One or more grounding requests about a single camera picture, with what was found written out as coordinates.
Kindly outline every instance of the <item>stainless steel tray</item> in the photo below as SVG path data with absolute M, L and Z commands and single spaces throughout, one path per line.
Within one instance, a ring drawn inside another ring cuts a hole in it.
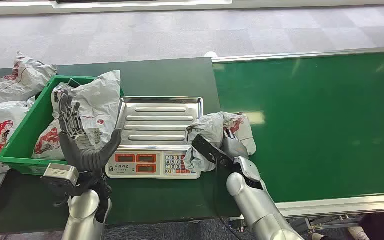
M 187 146 L 186 127 L 203 114 L 200 97 L 122 97 L 120 146 Z

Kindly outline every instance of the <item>black cable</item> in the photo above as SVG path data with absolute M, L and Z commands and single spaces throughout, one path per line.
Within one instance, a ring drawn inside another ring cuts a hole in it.
M 219 210 L 217 208 L 217 201 L 216 201 L 216 192 L 217 192 L 217 189 L 218 189 L 218 185 L 219 185 L 219 161 L 217 159 L 215 159 L 213 157 L 213 159 L 215 160 L 215 177 L 214 177 L 214 183 L 213 183 L 213 187 L 212 187 L 212 199 L 213 199 L 213 204 L 214 204 L 214 210 L 215 210 L 215 214 L 217 214 L 217 217 L 220 219 L 220 222 L 238 239 L 238 240 L 242 240 L 242 238 L 236 233 L 233 231 L 233 229 L 231 229 L 226 223 L 225 221 L 223 220 L 223 218 L 220 216 L 219 214 Z

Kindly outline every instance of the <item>robotic arm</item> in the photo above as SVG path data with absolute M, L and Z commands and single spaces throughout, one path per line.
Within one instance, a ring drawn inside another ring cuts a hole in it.
M 201 135 L 196 136 L 192 146 L 210 162 L 233 172 L 227 178 L 227 191 L 259 240 L 304 240 L 276 207 L 257 166 L 248 159 L 247 148 L 234 134 L 225 133 L 221 150 Z
M 72 106 L 67 91 L 59 99 L 59 141 L 68 165 L 51 163 L 42 180 L 68 203 L 69 217 L 63 240 L 99 240 L 112 208 L 111 187 L 102 168 L 121 142 L 121 129 L 112 132 L 110 141 L 96 150 L 83 128 L 80 104 Z
M 42 180 L 64 197 L 56 207 L 68 203 L 70 214 L 62 239 L 99 240 L 112 208 L 111 187 L 102 168 L 120 145 L 122 130 L 115 129 L 110 141 L 96 150 L 83 129 L 80 104 L 73 106 L 72 101 L 68 92 L 59 99 L 59 141 L 68 165 L 49 164 Z M 200 135 L 192 146 L 210 162 L 233 172 L 227 190 L 259 240 L 303 240 L 279 212 L 246 147 L 234 134 L 225 133 L 221 150 Z

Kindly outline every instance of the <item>person's foot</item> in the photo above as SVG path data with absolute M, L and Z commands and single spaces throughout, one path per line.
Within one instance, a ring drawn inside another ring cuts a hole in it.
M 361 226 L 348 227 L 348 232 L 355 240 L 370 240 Z
M 320 239 L 322 239 L 323 237 L 324 237 L 324 236 L 321 235 L 321 234 L 313 233 L 313 234 L 311 235 L 311 240 L 320 240 Z

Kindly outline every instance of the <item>green plastic crate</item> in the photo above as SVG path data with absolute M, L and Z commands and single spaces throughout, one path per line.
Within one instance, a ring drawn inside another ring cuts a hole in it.
M 0 162 L 9 165 L 22 174 L 40 176 L 45 173 L 50 163 L 67 164 L 65 160 L 33 159 L 31 157 L 39 136 L 54 120 L 51 103 L 52 91 L 58 84 L 68 83 L 70 79 L 75 80 L 75 82 L 70 82 L 70 86 L 75 88 L 78 87 L 77 83 L 85 85 L 91 83 L 95 77 L 61 75 L 52 77 L 37 98 L 36 103 L 28 111 L 21 124 L 0 152 Z

